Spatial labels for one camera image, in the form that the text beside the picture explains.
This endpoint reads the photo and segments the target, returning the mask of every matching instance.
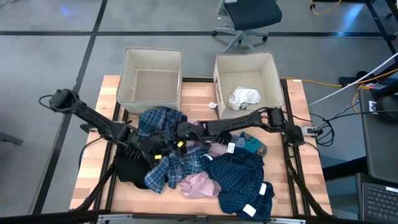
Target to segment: chair base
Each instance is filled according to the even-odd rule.
[[[245,41],[245,43],[248,45],[250,50],[254,50],[253,43],[250,41],[249,36],[254,35],[254,36],[261,36],[263,37],[262,39],[264,41],[267,40],[268,38],[268,32],[256,32],[256,31],[251,31],[251,30],[233,30],[227,27],[216,27],[215,32],[213,31],[213,36],[216,36],[217,32],[225,32],[227,34],[233,34],[235,35],[235,38],[233,39],[232,42],[226,46],[222,54],[225,54],[236,42],[241,43],[242,40]]]

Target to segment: table leg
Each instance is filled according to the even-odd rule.
[[[357,172],[367,174],[368,164],[366,163],[366,156],[364,156],[352,161],[323,168],[322,171],[325,180],[333,180],[340,177],[355,175]]]
[[[23,140],[12,137],[11,135],[0,133],[0,142],[11,142],[17,145],[21,145]]]

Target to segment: fabric storage bin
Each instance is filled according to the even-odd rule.
[[[282,87],[271,52],[246,55],[217,55],[214,71],[219,119],[237,118],[267,106],[280,108],[284,105]],[[253,88],[259,91],[259,104],[249,104],[246,110],[232,110],[229,96],[237,87]]]
[[[130,113],[158,106],[180,110],[181,52],[168,49],[127,49],[116,93]]]

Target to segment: pile of clothes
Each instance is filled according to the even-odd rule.
[[[162,131],[168,141],[176,125],[186,118],[169,108],[146,111],[139,117],[139,134],[148,137]],[[186,141],[185,147],[185,154],[171,150],[147,172],[144,183],[148,189],[160,194],[166,183],[172,189],[179,184],[186,198],[218,197],[225,213],[259,222],[269,220],[274,191],[271,183],[264,182],[262,157],[267,147],[262,142],[241,133],[231,142]]]

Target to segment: office chair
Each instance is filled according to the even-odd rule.
[[[282,19],[282,12],[276,4],[276,0],[220,0],[217,14],[228,16],[232,22],[224,24],[224,27],[216,27],[212,35],[217,36],[217,32],[235,35],[222,54],[236,42],[241,43],[242,40],[251,50],[254,50],[248,36],[263,36],[262,40],[267,41],[268,32],[257,32],[251,29],[270,26]]]

